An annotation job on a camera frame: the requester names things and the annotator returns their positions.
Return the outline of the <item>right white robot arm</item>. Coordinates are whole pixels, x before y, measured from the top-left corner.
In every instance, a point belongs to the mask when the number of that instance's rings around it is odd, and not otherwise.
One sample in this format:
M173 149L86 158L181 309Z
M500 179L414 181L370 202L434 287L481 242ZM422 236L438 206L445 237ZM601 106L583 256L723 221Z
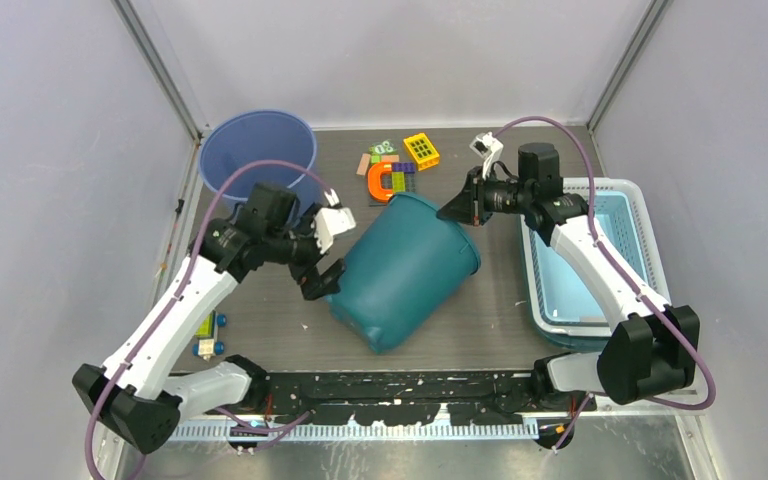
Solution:
M541 142L520 146L517 175L500 179L495 167L502 143L487 133L470 147L482 163L468 171L461 191L438 210L438 218L482 226L495 214L520 216L583 281L611 332L599 352L536 361L530 385L534 403L556 410L572 391L582 391L626 405L660 401L691 386L698 316L689 306L672 306L621 257L597 224L593 201L565 190L556 148Z

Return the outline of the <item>blue plastic bucket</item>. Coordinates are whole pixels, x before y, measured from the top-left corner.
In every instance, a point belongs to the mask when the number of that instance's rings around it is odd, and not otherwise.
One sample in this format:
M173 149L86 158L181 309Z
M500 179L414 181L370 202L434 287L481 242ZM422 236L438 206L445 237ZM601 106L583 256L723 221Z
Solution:
M282 160L313 172L318 153L314 131L300 117L280 110L254 110L216 127L204 141L198 159L199 174L213 192L238 169L259 160ZM232 208L247 200L258 182L281 185L296 193L300 209L322 198L316 180L284 166L261 166L247 171L225 191Z

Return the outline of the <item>teal plastic bucket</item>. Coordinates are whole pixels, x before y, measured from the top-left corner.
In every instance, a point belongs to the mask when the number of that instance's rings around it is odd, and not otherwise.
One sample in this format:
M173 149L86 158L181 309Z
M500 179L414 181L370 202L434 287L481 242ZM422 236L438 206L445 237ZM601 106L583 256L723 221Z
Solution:
M402 345L481 267L470 235L414 193L394 195L344 257L325 301L377 354Z

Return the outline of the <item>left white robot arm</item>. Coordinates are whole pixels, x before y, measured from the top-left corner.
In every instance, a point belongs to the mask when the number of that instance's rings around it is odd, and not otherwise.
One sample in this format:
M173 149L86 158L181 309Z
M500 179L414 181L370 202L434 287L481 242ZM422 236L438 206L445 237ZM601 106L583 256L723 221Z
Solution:
M356 221L335 191L325 198L300 212L293 191L258 183L232 219L208 220L134 333L102 365L83 364L73 375L92 421L151 454L193 416L225 405L258 412L267 398L265 373L240 355L200 373L173 377L170 372L203 321L266 263L287 266L306 300L338 292L344 260L324 272L317 265Z

